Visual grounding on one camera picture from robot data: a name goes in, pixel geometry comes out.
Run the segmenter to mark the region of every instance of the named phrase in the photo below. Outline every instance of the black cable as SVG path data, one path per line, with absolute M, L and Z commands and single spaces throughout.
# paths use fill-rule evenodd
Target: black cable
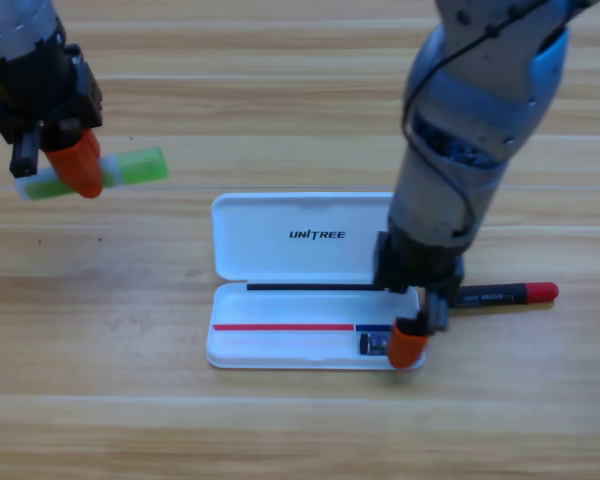
M 407 140 L 407 144 L 409 145 L 409 148 L 411 148 L 416 153 L 416 155 L 420 158 L 420 160 L 427 167 L 429 167 L 429 169 L 431 171 L 433 171 L 442 180 L 444 180 L 444 182 L 449 187 L 451 187 L 451 189 L 453 191 L 455 191 L 458 194 L 458 196 L 462 199 L 463 203 L 465 204 L 465 212 L 466 212 L 465 216 L 467 219 L 466 225 L 463 227 L 462 230 L 460 230 L 458 232 L 454 232 L 454 236 L 458 236 L 458 237 L 464 236 L 473 229 L 474 224 L 476 222 L 475 210 L 473 209 L 471 200 L 469 199 L 469 196 L 467 195 L 467 192 L 465 192 L 464 188 L 458 182 L 456 182 L 455 180 L 450 178 L 447 174 L 445 174 L 442 170 L 440 170 L 440 168 L 438 168 L 435 164 L 433 164 L 413 142 L 411 135 L 407 131 L 407 119 L 409 117 L 409 112 L 411 110 L 411 107 L 413 106 L 413 103 L 414 103 L 416 97 L 420 94 L 420 92 L 422 92 L 422 90 L 427 85 L 427 83 L 429 83 L 429 81 L 433 78 L 433 76 L 441 68 L 443 68 L 444 66 L 453 62 L 454 60 L 460 58 L 461 56 L 467 54 L 474 48 L 478 47 L 482 43 L 489 40 L 490 38 L 497 38 L 498 35 L 509 25 L 517 22 L 518 20 L 521 20 L 522 18 L 526 17 L 528 14 L 530 14 L 531 12 L 535 11 L 536 9 L 540 8 L 542 5 L 544 5 L 545 3 L 548 3 L 548 2 L 549 2 L 549 0 L 538 0 L 525 8 L 511 7 L 508 11 L 509 18 L 504 20 L 502 23 L 499 23 L 495 27 L 493 27 L 491 25 L 487 25 L 487 27 L 485 28 L 485 33 L 483 35 L 481 35 L 480 37 L 478 37 L 471 43 L 465 45 L 461 49 L 452 53 L 448 57 L 443 58 L 437 64 L 435 64 L 427 72 L 427 74 L 423 77 L 423 79 L 420 80 L 420 83 L 418 83 L 416 85 L 416 87 L 413 89 L 413 91 L 411 92 L 411 94 L 409 95 L 409 97 L 407 98 L 407 100 L 404 103 L 404 107 L 402 110 L 401 128 L 402 128 L 402 134 L 404 135 L 405 139 Z

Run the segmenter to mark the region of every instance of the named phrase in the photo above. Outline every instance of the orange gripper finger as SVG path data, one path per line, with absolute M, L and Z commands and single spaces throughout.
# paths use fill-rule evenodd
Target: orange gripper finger
M 394 368 L 404 369 L 415 365 L 427 348 L 427 337 L 407 335 L 400 331 L 397 322 L 391 328 L 387 357 Z
M 44 152 L 64 183 L 85 198 L 102 192 L 100 144 L 92 130 L 83 130 L 82 138 L 72 147 Z

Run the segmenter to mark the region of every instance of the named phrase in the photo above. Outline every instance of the wood grain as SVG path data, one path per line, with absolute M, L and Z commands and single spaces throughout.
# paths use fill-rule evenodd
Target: wood grain
M 467 283 L 554 305 L 455 312 L 426 368 L 236 372 L 205 359 L 210 206 L 391 191 L 418 0 L 57 0 L 105 94 L 107 152 L 159 184 L 22 203 L 0 138 L 0 479 L 600 480 L 600 6 L 511 163 Z

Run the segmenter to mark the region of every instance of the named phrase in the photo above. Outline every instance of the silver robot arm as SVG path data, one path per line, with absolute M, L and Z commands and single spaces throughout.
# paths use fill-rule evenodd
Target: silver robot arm
M 377 287 L 423 287 L 426 301 L 417 319 L 396 321 L 392 341 L 447 328 L 464 276 L 462 254 L 511 158 L 558 90 L 567 24 L 599 1 L 436 0 L 441 24 L 417 55 L 405 89 L 408 148 L 374 272 Z
M 71 163 L 61 177 L 86 195 L 99 188 L 85 183 L 85 165 L 97 162 L 102 94 L 66 40 L 52 0 L 0 0 L 0 133 L 13 145 L 14 177 L 34 175 L 42 150 L 54 168 Z

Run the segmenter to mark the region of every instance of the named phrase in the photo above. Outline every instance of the red marker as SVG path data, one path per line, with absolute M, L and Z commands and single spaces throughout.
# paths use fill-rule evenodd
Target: red marker
M 529 305 L 548 303 L 558 296 L 555 283 L 508 283 L 460 287 L 452 308 L 488 307 L 496 305 Z

